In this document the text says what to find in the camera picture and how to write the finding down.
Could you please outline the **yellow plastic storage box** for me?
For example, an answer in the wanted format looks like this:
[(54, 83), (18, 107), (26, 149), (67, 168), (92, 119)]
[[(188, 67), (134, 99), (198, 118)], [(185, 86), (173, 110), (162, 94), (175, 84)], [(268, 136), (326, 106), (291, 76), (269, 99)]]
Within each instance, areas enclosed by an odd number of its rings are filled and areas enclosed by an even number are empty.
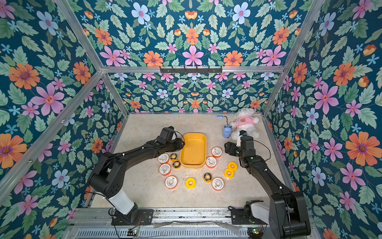
[(185, 168), (203, 167), (207, 158), (207, 137), (202, 133), (184, 135), (185, 146), (181, 150), (180, 161)]

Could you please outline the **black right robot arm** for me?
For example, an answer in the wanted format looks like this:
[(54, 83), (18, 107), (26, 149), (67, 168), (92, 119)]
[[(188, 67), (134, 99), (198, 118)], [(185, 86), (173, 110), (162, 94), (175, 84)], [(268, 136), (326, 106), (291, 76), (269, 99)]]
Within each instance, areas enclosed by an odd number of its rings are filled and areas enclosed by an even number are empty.
[(311, 225), (305, 198), (282, 183), (269, 169), (266, 161), (256, 154), (254, 140), (236, 143), (227, 142), (225, 153), (239, 158), (245, 168), (267, 193), (269, 204), (263, 201), (247, 201), (243, 209), (245, 220), (254, 224), (259, 221), (269, 226), (275, 239), (292, 239), (311, 234)]

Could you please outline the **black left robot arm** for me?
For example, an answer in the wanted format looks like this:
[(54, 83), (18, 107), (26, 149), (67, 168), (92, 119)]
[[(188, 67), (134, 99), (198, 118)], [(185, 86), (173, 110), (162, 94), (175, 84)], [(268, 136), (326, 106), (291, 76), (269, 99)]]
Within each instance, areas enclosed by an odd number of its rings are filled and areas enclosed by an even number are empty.
[(185, 146), (181, 138), (169, 141), (151, 140), (135, 149), (112, 154), (106, 152), (95, 165), (89, 185), (102, 194), (115, 208), (113, 217), (125, 224), (138, 221), (138, 206), (128, 198), (122, 189), (125, 172), (131, 167), (167, 152), (176, 152)]

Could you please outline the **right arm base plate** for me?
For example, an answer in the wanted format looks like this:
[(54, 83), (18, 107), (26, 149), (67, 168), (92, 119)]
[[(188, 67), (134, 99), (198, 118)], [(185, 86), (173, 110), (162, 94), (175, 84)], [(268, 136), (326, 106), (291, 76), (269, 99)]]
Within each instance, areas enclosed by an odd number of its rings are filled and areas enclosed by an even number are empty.
[(232, 206), (228, 207), (231, 213), (231, 223), (233, 225), (260, 225), (262, 221), (256, 218), (247, 218), (245, 216), (244, 209), (235, 208)]

